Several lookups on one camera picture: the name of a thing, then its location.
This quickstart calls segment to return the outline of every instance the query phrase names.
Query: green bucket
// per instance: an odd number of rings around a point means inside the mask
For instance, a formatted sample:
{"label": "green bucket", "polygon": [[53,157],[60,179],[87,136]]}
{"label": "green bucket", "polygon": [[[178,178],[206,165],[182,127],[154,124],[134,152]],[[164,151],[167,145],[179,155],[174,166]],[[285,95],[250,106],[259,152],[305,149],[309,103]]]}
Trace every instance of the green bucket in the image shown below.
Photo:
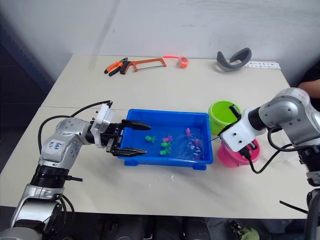
{"label": "green bucket", "polygon": [[240,108],[230,101],[216,101],[209,108],[209,120],[210,129],[213,135],[218,135],[225,126],[237,121],[237,118],[229,109],[230,106],[235,105],[235,107],[241,113]]}

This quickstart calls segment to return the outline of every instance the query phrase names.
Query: toy fish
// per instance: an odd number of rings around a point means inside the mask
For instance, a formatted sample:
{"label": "toy fish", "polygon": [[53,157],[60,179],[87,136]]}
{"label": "toy fish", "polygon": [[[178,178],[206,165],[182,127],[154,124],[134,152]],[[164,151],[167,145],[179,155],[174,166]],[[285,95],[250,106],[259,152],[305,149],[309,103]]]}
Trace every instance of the toy fish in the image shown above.
{"label": "toy fish", "polygon": [[194,140],[194,145],[195,145],[196,147],[200,147],[200,140],[199,140],[199,139],[195,139],[195,140]]}
{"label": "toy fish", "polygon": [[186,134],[186,136],[187,136],[188,138],[192,137],[190,128],[187,128],[187,129],[185,130],[185,134]]}
{"label": "toy fish", "polygon": [[169,135],[168,137],[163,138],[162,141],[168,143],[168,142],[172,141],[172,139],[173,139],[173,137],[171,135]]}
{"label": "toy fish", "polygon": [[162,156],[165,156],[165,155],[167,155],[167,154],[170,154],[171,153],[171,147],[166,147],[165,148],[165,150],[161,150],[160,151],[160,155],[162,155]]}
{"label": "toy fish", "polygon": [[164,147],[164,148],[166,148],[166,147],[169,147],[169,146],[171,146],[171,143],[170,142],[162,142],[161,143],[161,147]]}
{"label": "toy fish", "polygon": [[152,142],[154,144],[156,140],[156,136],[145,136],[145,140],[147,140],[148,142]]}
{"label": "toy fish", "polygon": [[160,155],[162,155],[162,156],[167,155],[167,150],[161,150],[161,151],[160,151]]}

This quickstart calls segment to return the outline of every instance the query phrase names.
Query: white table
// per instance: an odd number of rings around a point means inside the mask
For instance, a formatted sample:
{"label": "white table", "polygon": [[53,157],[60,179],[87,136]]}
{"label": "white table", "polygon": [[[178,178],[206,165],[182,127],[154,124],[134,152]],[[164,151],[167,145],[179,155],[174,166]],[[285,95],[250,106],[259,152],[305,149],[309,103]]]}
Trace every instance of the white table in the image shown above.
{"label": "white table", "polygon": [[[125,119],[130,108],[206,112],[219,99],[234,101],[243,109],[252,108],[288,87],[280,70],[244,68],[221,73],[214,70],[213,60],[203,59],[191,59],[187,69],[174,68],[173,63],[166,61],[167,68],[109,77],[103,74],[105,66],[122,57],[97,56],[96,67],[90,69],[86,64],[91,58],[73,56],[39,108],[0,175],[0,205],[17,206],[37,166],[39,125],[48,117],[69,115],[79,107],[108,99],[114,101],[114,122]],[[163,79],[162,88],[159,88],[160,79]],[[75,87],[66,91],[73,84]],[[254,89],[258,87],[264,94],[256,93]],[[241,94],[244,90],[254,97],[245,97]],[[89,121],[96,115],[95,111],[88,109],[79,117]],[[58,122],[55,119],[47,123],[42,141],[52,135]],[[288,143],[283,133],[275,133],[274,139],[278,145]],[[259,136],[258,140],[262,154],[255,167],[260,169],[274,150],[266,136]],[[103,149],[83,146],[70,171],[74,177],[83,178],[83,182],[66,182],[64,193],[78,212],[219,218],[306,217],[279,204],[283,200],[307,208],[306,194],[312,187],[296,153],[280,153],[262,174],[256,175],[249,166],[224,167],[216,155],[220,140],[212,146],[215,162],[206,171],[124,166],[122,159]]]}

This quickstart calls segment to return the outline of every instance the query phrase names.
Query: pink toy fish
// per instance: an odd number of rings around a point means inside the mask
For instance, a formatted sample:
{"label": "pink toy fish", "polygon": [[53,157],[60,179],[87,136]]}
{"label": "pink toy fish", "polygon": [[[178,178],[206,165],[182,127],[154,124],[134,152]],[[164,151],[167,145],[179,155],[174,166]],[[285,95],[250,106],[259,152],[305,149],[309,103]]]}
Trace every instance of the pink toy fish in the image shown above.
{"label": "pink toy fish", "polygon": [[172,141],[172,139],[173,139],[173,137],[171,135],[169,135],[168,137],[163,138],[162,141],[168,143],[168,142]]}
{"label": "pink toy fish", "polygon": [[195,145],[196,147],[200,147],[200,140],[199,140],[199,139],[195,139],[195,140],[194,140],[194,145]]}
{"label": "pink toy fish", "polygon": [[192,137],[190,128],[187,128],[187,129],[185,130],[185,134],[186,134],[186,136],[187,136],[188,138]]}

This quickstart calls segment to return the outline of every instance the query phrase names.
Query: pliers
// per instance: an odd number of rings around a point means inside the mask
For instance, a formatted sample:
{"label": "pliers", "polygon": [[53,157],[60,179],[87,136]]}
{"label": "pliers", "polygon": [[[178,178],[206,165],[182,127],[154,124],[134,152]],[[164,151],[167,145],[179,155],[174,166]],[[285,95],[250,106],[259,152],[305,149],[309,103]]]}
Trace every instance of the pliers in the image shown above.
{"label": "pliers", "polygon": [[121,59],[120,61],[116,61],[115,63],[111,64],[108,66],[105,70],[104,73],[107,74],[109,73],[109,76],[115,75],[117,72],[120,71],[121,67],[124,65],[124,62],[128,60],[127,57]]}

